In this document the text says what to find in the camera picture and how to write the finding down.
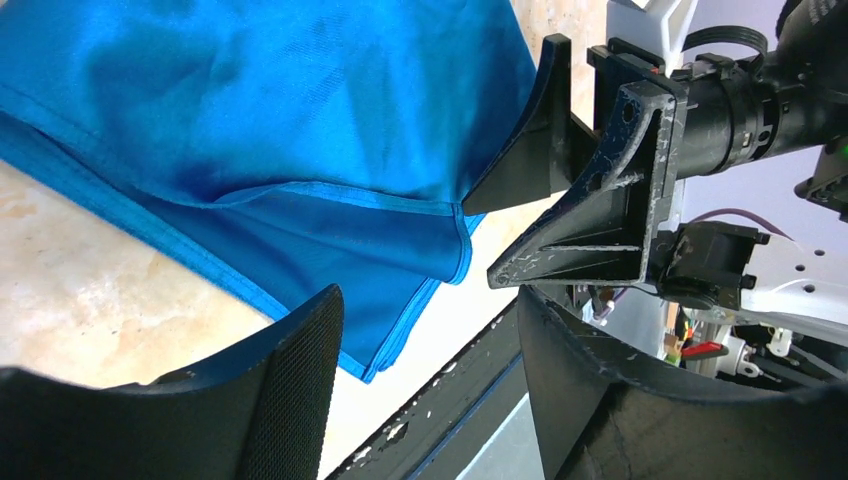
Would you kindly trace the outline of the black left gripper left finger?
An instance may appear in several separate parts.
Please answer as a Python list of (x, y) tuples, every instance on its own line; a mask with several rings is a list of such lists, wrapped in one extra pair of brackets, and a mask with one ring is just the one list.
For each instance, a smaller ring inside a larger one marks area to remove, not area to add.
[(5, 479), (314, 479), (344, 301), (331, 285), (218, 353), (93, 389), (1, 371)]

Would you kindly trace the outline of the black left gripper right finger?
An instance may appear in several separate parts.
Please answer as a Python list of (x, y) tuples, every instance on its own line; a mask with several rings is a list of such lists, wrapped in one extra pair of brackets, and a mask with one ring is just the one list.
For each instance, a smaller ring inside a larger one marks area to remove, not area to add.
[(517, 320), (548, 479), (843, 479), (847, 387), (710, 379), (523, 286)]

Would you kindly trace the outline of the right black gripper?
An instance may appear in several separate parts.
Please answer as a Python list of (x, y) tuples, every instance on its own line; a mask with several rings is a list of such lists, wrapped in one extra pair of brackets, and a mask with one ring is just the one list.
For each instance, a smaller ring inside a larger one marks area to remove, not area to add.
[(591, 49), (599, 142), (571, 110), (571, 40), (546, 36), (524, 110), (462, 207), (487, 214), (572, 186), (488, 268), (489, 286), (640, 283), (677, 180), (808, 147), (822, 155), (797, 196), (845, 198), (847, 5), (797, 1), (778, 26), (775, 48), (747, 27), (689, 33), (683, 49), (734, 43), (753, 55), (701, 53), (678, 70), (621, 37)]

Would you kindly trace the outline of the blue satin napkin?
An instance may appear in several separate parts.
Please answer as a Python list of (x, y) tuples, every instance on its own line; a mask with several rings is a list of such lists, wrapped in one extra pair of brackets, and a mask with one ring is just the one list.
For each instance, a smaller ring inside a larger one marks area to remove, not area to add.
[(1, 156), (275, 320), (338, 285), (370, 382), (535, 73), (507, 1), (10, 1)]

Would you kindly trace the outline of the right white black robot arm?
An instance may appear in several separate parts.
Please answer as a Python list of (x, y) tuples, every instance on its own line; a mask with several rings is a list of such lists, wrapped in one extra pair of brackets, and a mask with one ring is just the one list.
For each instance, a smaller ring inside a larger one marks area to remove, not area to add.
[(794, 344), (802, 335), (847, 343), (847, 261), (799, 245), (754, 219), (706, 213), (674, 230), (675, 185), (696, 176), (820, 147), (810, 203), (847, 214), (847, 5), (791, 1), (770, 48), (760, 32), (690, 30), (692, 1), (612, 1), (607, 40), (587, 52), (594, 123), (571, 111), (570, 40), (546, 36), (534, 85), (510, 136), (463, 201), (489, 213), (559, 200), (488, 268), (493, 289), (562, 285), (597, 319), (648, 285), (692, 319), (718, 325), (689, 336), (676, 361), (704, 375), (771, 377), (817, 386), (847, 375)]

